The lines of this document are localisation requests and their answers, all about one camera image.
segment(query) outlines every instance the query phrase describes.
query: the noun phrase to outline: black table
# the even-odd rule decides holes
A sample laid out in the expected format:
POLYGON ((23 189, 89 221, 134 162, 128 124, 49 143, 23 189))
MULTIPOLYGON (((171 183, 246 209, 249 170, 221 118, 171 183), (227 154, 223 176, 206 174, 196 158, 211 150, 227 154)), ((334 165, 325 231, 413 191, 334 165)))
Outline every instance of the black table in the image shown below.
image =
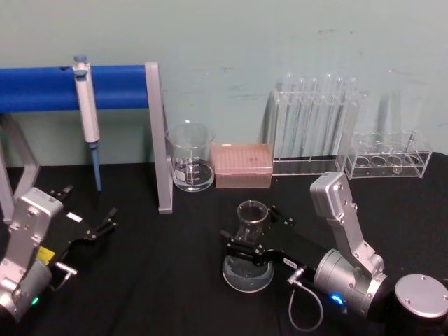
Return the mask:
MULTIPOLYGON (((13 183, 19 171, 11 170, 13 183)), ((174 189, 174 213, 159 215, 151 164, 101 167, 104 192, 95 192, 89 166, 44 167, 36 186, 75 188, 68 207, 99 224, 117 207, 117 230, 94 246, 79 246, 66 262, 79 270, 56 293, 45 292, 14 330, 3 335, 300 335, 290 326, 291 271, 278 266, 262 292, 243 294, 221 276, 219 231, 237 229, 236 207, 248 199, 276 204, 297 219, 296 230, 328 248, 330 228, 316 217, 309 195, 315 176, 274 177, 270 189, 199 193, 174 189)), ((386 273, 448 277, 448 157, 433 154, 420 178, 350 182, 364 237, 386 263, 386 273)), ((1 238, 4 242, 6 229, 1 238)), ((324 300, 322 326, 308 335, 382 335, 383 326, 344 315, 324 300)), ((297 295, 296 321, 310 326, 317 311, 297 295)))

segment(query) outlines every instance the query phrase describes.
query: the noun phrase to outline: pipette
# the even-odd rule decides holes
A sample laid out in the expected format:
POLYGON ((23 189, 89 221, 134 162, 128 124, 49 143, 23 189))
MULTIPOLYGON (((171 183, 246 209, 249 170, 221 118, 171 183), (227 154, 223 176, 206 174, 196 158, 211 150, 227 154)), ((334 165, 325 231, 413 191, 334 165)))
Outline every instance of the pipette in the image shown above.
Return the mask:
POLYGON ((79 109, 83 121, 85 142, 92 151, 92 163, 95 174, 97 190, 101 191, 101 178, 99 175, 99 128, 97 119, 97 107, 93 93, 92 72, 90 63, 85 55, 76 55, 73 58, 76 64, 73 66, 75 74, 76 91, 78 93, 79 109))

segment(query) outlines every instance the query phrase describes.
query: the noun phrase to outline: blue led light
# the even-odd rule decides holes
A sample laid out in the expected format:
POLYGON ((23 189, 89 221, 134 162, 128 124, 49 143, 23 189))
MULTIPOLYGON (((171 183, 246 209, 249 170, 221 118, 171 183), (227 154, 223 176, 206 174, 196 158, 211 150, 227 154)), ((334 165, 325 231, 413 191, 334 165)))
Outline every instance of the blue led light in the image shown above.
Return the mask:
POLYGON ((340 294, 333 293, 330 295, 330 299, 333 302, 336 302, 339 306, 344 305, 344 299, 342 298, 342 296, 340 294))

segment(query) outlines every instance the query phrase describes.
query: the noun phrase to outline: white label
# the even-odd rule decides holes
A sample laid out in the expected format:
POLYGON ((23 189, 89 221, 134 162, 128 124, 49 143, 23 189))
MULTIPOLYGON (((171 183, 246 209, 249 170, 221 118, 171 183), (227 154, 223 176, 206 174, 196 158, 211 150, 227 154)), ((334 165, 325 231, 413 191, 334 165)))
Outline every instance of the white label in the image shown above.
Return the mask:
POLYGON ((288 260, 286 258, 283 258, 283 262, 287 264, 287 266, 292 267, 294 270, 297 269, 297 264, 295 262, 292 262, 291 260, 288 260))
POLYGON ((80 217, 80 216, 77 216, 77 215, 75 215, 74 213, 72 213, 72 212, 69 212, 68 214, 67 214, 67 217, 69 217, 70 219, 73 219, 74 221, 76 221, 76 222, 81 222, 82 221, 82 218, 80 217))
POLYGON ((186 176, 185 176, 185 173, 183 171, 176 170, 174 173, 176 174, 176 179, 178 179, 180 181, 186 180, 186 176))

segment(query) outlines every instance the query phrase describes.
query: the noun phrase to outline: conical flask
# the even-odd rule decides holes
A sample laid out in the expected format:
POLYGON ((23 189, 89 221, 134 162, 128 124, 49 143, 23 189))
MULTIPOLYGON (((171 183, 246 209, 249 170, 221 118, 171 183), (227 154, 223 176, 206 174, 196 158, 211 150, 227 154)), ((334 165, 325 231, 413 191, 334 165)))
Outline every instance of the conical flask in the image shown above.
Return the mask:
MULTIPOLYGON (((259 201, 245 201, 237 207, 239 229, 235 239, 255 244, 263 233, 263 225, 269 220, 267 207, 259 201)), ((252 262, 227 255, 223 263, 223 276, 234 289, 244 293, 261 291, 269 285, 274 275, 270 263, 255 266, 252 262)))

